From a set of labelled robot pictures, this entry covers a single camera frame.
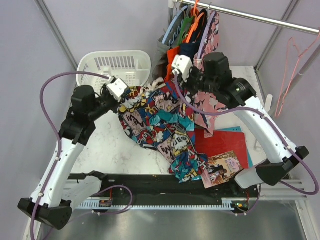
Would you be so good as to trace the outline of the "comic print shorts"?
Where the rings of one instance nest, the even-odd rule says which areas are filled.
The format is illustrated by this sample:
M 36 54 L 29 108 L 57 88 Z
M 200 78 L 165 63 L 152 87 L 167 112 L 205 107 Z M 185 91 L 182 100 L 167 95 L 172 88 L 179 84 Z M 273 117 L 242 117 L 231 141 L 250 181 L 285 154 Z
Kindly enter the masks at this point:
M 208 157 L 196 150 L 195 114 L 177 93 L 173 80 L 131 86 L 118 108 L 125 134 L 141 148 L 159 152 L 179 182 L 200 180 Z

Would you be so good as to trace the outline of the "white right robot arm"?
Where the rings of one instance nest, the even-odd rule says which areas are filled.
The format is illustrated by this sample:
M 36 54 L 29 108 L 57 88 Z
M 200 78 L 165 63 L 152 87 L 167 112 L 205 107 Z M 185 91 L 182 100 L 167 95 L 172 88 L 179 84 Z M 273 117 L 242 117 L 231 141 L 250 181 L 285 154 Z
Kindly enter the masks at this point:
M 244 78 L 233 77 L 228 58 L 221 52 L 204 57 L 204 70 L 193 65 L 187 56 L 181 67 L 185 88 L 192 93 L 212 93 L 231 110 L 260 143 L 266 160 L 254 167 L 242 170 L 229 184 L 235 197 L 242 196 L 247 188 L 257 184 L 275 186 L 308 155 L 305 146 L 297 146 L 280 130 L 267 113 L 257 92 Z

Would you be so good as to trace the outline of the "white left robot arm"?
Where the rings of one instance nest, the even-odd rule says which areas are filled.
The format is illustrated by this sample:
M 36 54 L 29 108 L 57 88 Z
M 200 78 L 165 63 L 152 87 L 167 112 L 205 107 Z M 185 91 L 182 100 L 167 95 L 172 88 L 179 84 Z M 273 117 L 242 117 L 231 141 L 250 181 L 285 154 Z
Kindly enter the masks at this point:
M 104 85 L 97 96 L 90 85 L 78 86 L 71 97 L 71 107 L 58 133 L 56 152 L 37 188 L 29 198 L 21 198 L 18 209 L 56 230 L 69 222 L 73 210 L 89 197 L 106 196 L 110 185 L 105 174 L 92 171 L 84 180 L 66 191 L 66 183 L 73 166 L 96 129 L 95 121 L 108 113 L 117 112 L 127 85 Z

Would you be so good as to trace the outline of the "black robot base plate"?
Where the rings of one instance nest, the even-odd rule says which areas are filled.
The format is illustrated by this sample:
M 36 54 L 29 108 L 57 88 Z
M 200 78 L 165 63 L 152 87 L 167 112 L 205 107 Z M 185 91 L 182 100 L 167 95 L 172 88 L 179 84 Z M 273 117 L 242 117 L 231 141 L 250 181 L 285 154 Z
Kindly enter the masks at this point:
M 205 188 L 201 180 L 180 183 L 173 175 L 109 174 L 104 175 L 100 191 L 115 185 L 129 188 L 132 203 L 137 204 L 217 204 L 226 199 L 253 200 L 258 187 L 242 189 L 236 182 Z

